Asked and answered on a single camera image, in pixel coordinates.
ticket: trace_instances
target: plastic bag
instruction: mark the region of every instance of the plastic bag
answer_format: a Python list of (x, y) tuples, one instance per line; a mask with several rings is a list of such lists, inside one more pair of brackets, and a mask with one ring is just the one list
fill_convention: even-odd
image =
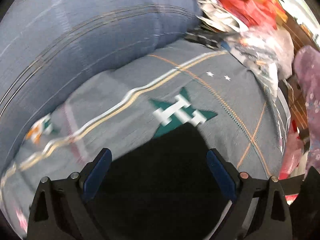
[(275, 30), (276, 11), (274, 5), (266, 1), (263, 4), (257, 3), (254, 0), (219, 0), (223, 7), (239, 18), (248, 27), (270, 25)]
[(221, 7), (218, 0), (200, 0), (198, 3), (207, 16), (207, 18), (198, 16), (204, 24), (223, 32), (244, 32), (248, 30), (243, 22)]
[(286, 30), (270, 25), (251, 27), (240, 35), (225, 39), (233, 54), (265, 84), (276, 101), (278, 79), (292, 75), (293, 43)]
[(298, 132), (294, 132), (291, 124), (279, 179), (286, 179), (293, 172), (301, 160), (303, 149), (303, 141), (300, 140)]

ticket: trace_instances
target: screw head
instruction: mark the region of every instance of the screw head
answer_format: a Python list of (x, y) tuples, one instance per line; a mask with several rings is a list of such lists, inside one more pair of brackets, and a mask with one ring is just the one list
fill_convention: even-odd
[(240, 177), (243, 178), (243, 179), (247, 179), (247, 178), (249, 178), (249, 174), (246, 173), (246, 172), (241, 172), (240, 173)]
[(278, 179), (276, 176), (272, 176), (272, 177), (271, 177), (271, 180), (272, 180), (273, 182), (278, 182), (278, 181), (279, 181), (279, 179)]
[(78, 172), (73, 172), (73, 173), (71, 173), (71, 175), (70, 175), (70, 178), (72, 178), (72, 179), (76, 179), (76, 178), (78, 178), (79, 177), (79, 173)]
[(41, 181), (42, 183), (45, 183), (45, 182), (48, 181), (48, 177), (46, 177), (46, 176), (45, 176), (45, 177), (42, 177), (40, 181)]

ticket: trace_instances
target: purple cloth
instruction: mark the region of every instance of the purple cloth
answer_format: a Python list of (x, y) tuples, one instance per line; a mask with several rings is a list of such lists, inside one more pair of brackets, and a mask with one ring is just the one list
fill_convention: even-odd
[(306, 172), (314, 166), (320, 172), (320, 53), (311, 46), (299, 50), (293, 67), (306, 99), (310, 132), (310, 153)]

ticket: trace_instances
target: gray bedsheet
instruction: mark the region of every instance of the gray bedsheet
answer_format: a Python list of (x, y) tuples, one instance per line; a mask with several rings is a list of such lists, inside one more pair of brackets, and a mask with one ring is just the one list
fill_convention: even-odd
[(103, 147), (117, 159), (190, 122), (239, 171), (266, 179), (279, 172), (288, 127), (280, 100), (231, 54), (184, 40), (95, 75), (51, 116), (56, 132), (25, 140), (2, 177), (2, 210), (17, 231), (16, 210), (28, 218), (41, 177), (80, 171)]
[(197, 0), (15, 0), (0, 22), (0, 173), (32, 124), (92, 76), (176, 41)]

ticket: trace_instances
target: teal star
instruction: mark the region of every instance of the teal star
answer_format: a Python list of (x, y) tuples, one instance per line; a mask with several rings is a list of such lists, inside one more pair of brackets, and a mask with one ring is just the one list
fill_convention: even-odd
[[(183, 96), (190, 104), (190, 97), (188, 95), (188, 92), (185, 87), (181, 88), (180, 93), (181, 96)], [(155, 106), (156, 109), (161, 108), (163, 111), (167, 109), (169, 106), (172, 106), (174, 103), (169, 103), (166, 101), (159, 101), (155, 99), (150, 99), (150, 102)], [(192, 119), (194, 117), (193, 113), (194, 111), (198, 110), (205, 118), (206, 121), (214, 118), (218, 114), (216, 112), (212, 111), (206, 111), (206, 110), (199, 110), (192, 107), (192, 105), (188, 107), (183, 107), (182, 110)], [(175, 114), (170, 116), (171, 121), (167, 125), (160, 124), (158, 129), (156, 130), (154, 137), (159, 137), (161, 135), (164, 135), (168, 133), (169, 131), (172, 131), (182, 125), (183, 123), (175, 116)]]

